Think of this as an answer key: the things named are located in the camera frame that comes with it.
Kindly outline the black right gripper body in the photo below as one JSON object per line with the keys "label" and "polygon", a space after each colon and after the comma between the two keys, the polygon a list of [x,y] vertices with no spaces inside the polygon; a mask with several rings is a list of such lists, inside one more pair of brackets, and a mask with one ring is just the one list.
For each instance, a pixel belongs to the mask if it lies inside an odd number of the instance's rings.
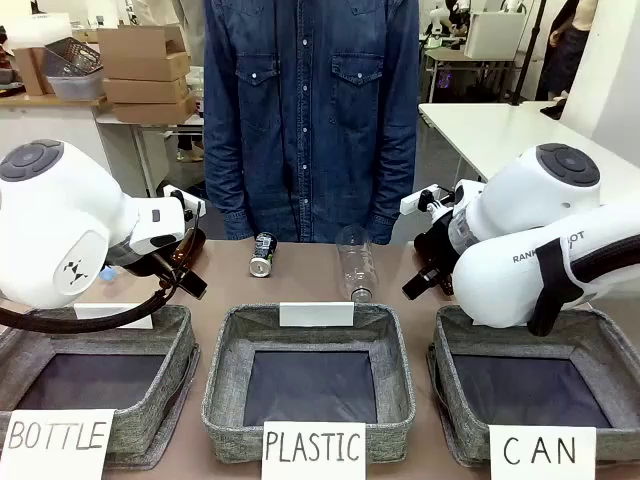
{"label": "black right gripper body", "polygon": [[448,233],[449,219],[439,219],[429,230],[418,234],[414,248],[422,263],[421,272],[430,281],[442,280],[454,268],[454,248]]}

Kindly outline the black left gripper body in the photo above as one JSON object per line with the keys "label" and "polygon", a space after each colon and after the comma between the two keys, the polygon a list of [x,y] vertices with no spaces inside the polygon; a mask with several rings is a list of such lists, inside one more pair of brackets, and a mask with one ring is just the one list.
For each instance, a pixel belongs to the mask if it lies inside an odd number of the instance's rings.
{"label": "black left gripper body", "polygon": [[128,243],[111,247],[106,255],[106,266],[119,266],[137,277],[156,276],[162,280],[173,279],[173,265],[170,258],[176,248],[175,243],[163,246],[151,253],[136,253]]}

